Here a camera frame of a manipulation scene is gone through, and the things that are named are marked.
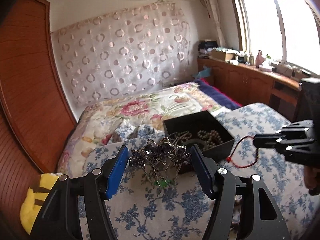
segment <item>yellow plush toy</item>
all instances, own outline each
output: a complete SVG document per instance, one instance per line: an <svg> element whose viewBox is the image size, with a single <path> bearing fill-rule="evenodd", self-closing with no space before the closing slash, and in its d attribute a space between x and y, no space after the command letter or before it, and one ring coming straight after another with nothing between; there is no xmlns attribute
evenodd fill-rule
<svg viewBox="0 0 320 240"><path fill-rule="evenodd" d="M20 221L24 230L30 234L33 223L48 193L56 183L60 174L42 174L27 191L27 197L20 209Z"/></svg>

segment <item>wooden wardrobe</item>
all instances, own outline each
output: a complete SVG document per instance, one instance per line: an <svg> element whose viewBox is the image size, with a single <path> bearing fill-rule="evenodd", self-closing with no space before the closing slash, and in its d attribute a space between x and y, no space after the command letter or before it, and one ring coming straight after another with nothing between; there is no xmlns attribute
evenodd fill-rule
<svg viewBox="0 0 320 240"><path fill-rule="evenodd" d="M17 0L0 26L0 101L0 235L27 239L19 219L27 189L55 172L76 124L54 63L46 0Z"/></svg>

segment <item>wooden countertop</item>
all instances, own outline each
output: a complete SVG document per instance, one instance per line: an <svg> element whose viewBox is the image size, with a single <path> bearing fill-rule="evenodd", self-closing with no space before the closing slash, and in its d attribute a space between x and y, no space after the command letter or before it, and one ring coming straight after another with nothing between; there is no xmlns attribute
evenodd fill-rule
<svg viewBox="0 0 320 240"><path fill-rule="evenodd" d="M246 64L243 64L243 63L239 63L239 65L233 65L233 64L230 64L230 63L227 63L227 62L223 62L223 61L218 61L218 60L212 60L212 59L208 59L208 58L198 58L197 59L198 62L202 63L202 64L209 64L211 65L213 62L218 62L218 63L223 63L223 64L227 64L227 65L230 65L230 66L233 66L233 67L239 67L239 68L245 68L245 69L249 69L249 70L252 70L252 71L256 71L256 72L260 72L260 73L263 73L267 76L270 76L274 79L276 79L276 81L284 84L284 85L287 85L288 87L294 89L294 90L297 90L299 91L299 82L291 79L291 78L288 78L286 76L283 76L283 75L280 75L279 73L275 73L275 72L265 72L265 71L261 71L259 69L257 69L255 66L250 66L250 65L246 65Z"/></svg>

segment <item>window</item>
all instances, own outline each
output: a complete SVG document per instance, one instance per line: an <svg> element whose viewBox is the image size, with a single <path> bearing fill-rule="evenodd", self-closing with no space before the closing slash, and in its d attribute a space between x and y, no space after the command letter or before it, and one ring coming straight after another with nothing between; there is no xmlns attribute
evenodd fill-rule
<svg viewBox="0 0 320 240"><path fill-rule="evenodd" d="M235 0L242 49L320 74L319 18L305 0Z"/></svg>

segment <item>floral quilt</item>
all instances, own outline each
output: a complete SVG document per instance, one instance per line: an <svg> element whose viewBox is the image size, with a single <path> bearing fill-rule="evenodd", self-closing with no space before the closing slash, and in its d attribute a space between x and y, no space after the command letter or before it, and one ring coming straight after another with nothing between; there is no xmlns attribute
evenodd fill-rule
<svg viewBox="0 0 320 240"><path fill-rule="evenodd" d="M216 118L234 136L235 144L243 136L273 133L282 125L289 124L279 113L260 103L221 113ZM143 147L147 138L158 141L164 136L163 131L153 130L149 125L140 132L141 136L137 138L127 137L122 142L97 147L87 156L83 175L113 158L122 144L131 150ZM254 160L255 148L251 145L250 140L244 140L239 145L233 157L237 164L246 165ZM225 161L218 165L238 176L260 175L276 200L292 239L301 236L320 202L319 196L308 194L303 183L301 165L284 161L283 156L273 149L260 149L257 163L246 169L236 168ZM169 172L169 176L175 177L175 169ZM117 194L106 201L108 214L119 240L198 240L203 237L214 201L202 192L194 172L180 175L176 181L175 186L153 187L141 170L127 166ZM79 201L83 238L90 239L84 200L80 198ZM239 221L239 211L240 207L236 206L234 225ZM235 239L235 236L235 230L231 230L229 238Z"/></svg>
<svg viewBox="0 0 320 240"><path fill-rule="evenodd" d="M115 132L123 122L136 133L145 124L163 130L162 121L173 117L203 110L212 113L228 111L201 92L198 86L190 82L154 93L107 100L88 106L61 155L58 172L72 178L81 176L84 161L92 150L122 141L121 136Z"/></svg>

